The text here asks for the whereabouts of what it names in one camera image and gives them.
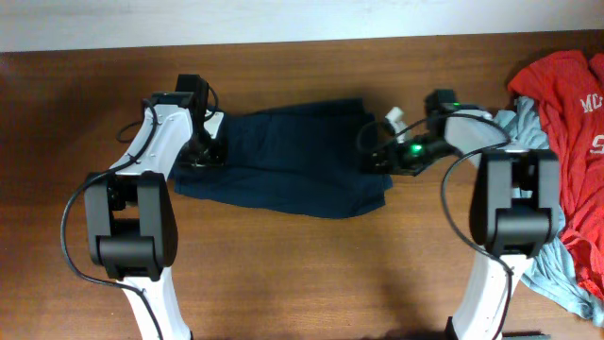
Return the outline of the navy blue shorts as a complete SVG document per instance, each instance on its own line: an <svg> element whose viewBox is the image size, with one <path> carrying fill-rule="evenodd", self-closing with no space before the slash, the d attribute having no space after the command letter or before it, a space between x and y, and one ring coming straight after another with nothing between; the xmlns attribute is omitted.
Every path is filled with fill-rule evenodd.
<svg viewBox="0 0 604 340"><path fill-rule="evenodd" d="M383 207L390 176L368 173L356 147L374 116L359 98L226 116L218 167L174 166L178 194L281 213L342 219Z"/></svg>

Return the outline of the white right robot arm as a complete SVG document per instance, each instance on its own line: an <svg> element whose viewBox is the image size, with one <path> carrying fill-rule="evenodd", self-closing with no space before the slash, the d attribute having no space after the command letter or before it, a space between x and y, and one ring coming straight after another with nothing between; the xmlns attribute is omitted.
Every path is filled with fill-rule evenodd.
<svg viewBox="0 0 604 340"><path fill-rule="evenodd" d="M478 169L469 210L470 233L453 220L446 200L445 174L440 200L454 233L476 257L457 311L447 319L444 339L502 339L512 296L523 273L556 236L560 212L559 161L547 149L516 144L492 115L461 103L451 90L425 99L427 131L412 136L394 111L358 132L356 148L370 159L370 173L417 176L436 161L455 157L455 170L469 161Z"/></svg>

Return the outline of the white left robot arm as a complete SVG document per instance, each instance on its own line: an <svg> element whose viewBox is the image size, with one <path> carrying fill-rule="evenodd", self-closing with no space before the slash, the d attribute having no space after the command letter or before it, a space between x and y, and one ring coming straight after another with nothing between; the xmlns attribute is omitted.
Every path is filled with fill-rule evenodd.
<svg viewBox="0 0 604 340"><path fill-rule="evenodd" d="M142 125L126 153L84 184L92 262L105 269L103 284L125 293L144 339L193 336L173 283L178 231L167 179L175 165L225 163L217 101L201 76L179 75L173 91L143 101Z"/></svg>

